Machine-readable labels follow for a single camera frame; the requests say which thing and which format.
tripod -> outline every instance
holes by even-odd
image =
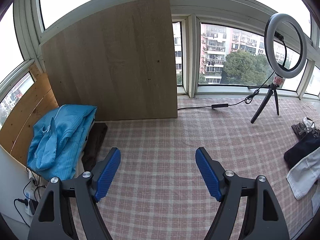
[[[266,106],[268,103],[269,99],[271,98],[272,94],[275,94],[275,101],[276,101],[276,109],[277,109],[277,115],[279,115],[279,103],[278,103],[278,94],[276,89],[280,87],[279,85],[275,85],[271,83],[270,85],[263,85],[261,88],[268,88],[268,93],[266,94],[264,100],[262,101],[261,105],[259,106],[257,112],[254,114],[254,116],[251,119],[251,123],[254,123],[255,120],[257,120],[258,116],[261,114],[263,108]],[[260,88],[260,86],[249,86],[249,89],[255,89],[255,88]]]

wooden plank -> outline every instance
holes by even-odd
[[[169,0],[94,13],[42,46],[59,105],[97,106],[96,120],[177,117]]]
[[[33,139],[33,126],[43,117],[47,112],[58,107],[57,101],[52,90],[44,96],[39,102],[34,111],[31,113],[26,123],[22,127],[14,145],[11,150],[11,155],[21,164],[27,164],[28,151],[30,143]]]
[[[30,71],[30,74],[33,78],[33,80],[37,80],[41,75],[41,71],[38,69],[36,63],[33,63],[30,67],[29,67],[29,71]]]
[[[12,109],[7,120],[0,130],[0,144],[7,151],[11,152],[13,144],[22,129],[24,123],[36,108],[40,100],[51,89],[47,74],[43,74],[20,98]]]

ring light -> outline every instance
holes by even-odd
[[[275,58],[273,41],[276,29],[281,22],[287,21],[295,28],[300,40],[300,57],[296,65],[291,69],[286,69],[280,65]],[[284,13],[276,13],[270,17],[264,32],[264,44],[268,62],[275,73],[283,78],[293,78],[297,76],[304,67],[307,59],[307,41],[304,33],[295,19]]]

blue cloth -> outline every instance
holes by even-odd
[[[96,106],[63,105],[34,126],[27,166],[47,180],[72,179]]]

plaid blanket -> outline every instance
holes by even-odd
[[[240,99],[178,99],[179,107],[236,103]],[[254,124],[261,99],[230,108],[186,109],[176,119],[107,121],[98,155],[111,147],[121,164],[98,207],[114,240],[204,239],[219,203],[210,196],[196,166],[195,151],[205,147],[212,159],[247,178],[268,178],[280,203],[290,237],[312,217],[313,187],[297,201],[286,180],[283,154],[297,143],[292,124],[307,116],[320,124],[310,102],[280,99],[280,116],[271,99]],[[85,239],[75,200],[71,201],[79,239]],[[241,198],[230,239],[238,239],[246,198]]]

